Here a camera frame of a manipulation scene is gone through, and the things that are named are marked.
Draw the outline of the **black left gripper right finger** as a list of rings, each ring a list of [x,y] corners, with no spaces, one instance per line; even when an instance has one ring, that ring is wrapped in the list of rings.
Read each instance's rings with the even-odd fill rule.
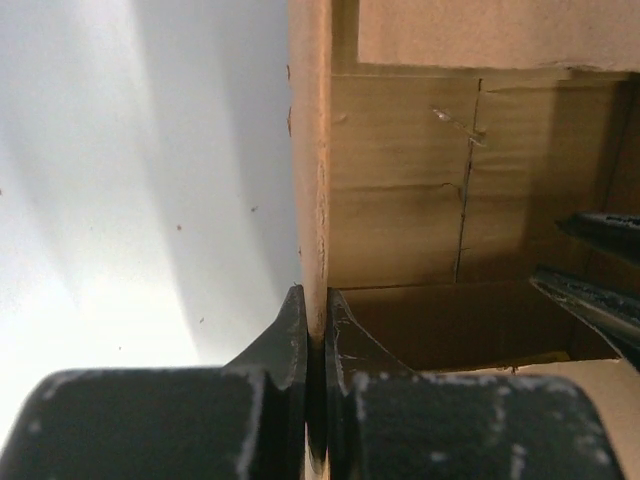
[[[419,373],[327,297],[334,479],[620,479],[585,391],[555,375]]]

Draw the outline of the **brown cardboard express box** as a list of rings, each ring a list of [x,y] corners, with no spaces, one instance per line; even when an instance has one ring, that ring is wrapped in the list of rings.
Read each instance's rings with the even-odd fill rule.
[[[639,296],[639,259],[562,232],[639,216],[635,1],[292,1],[298,253],[314,384],[312,461],[330,475],[331,290],[411,370],[555,375],[639,475],[639,371],[539,292],[538,267]]]

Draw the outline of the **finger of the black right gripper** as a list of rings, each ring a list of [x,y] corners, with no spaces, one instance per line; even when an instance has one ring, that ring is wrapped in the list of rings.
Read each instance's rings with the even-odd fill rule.
[[[639,371],[639,296],[608,290],[584,279],[538,267],[530,283],[579,319]]]
[[[639,259],[639,216],[579,212],[558,220],[565,234],[623,260]]]

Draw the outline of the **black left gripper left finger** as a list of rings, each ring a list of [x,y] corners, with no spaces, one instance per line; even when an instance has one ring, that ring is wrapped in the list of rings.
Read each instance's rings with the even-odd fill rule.
[[[64,370],[27,397],[5,479],[300,479],[307,328],[300,287],[222,367]]]

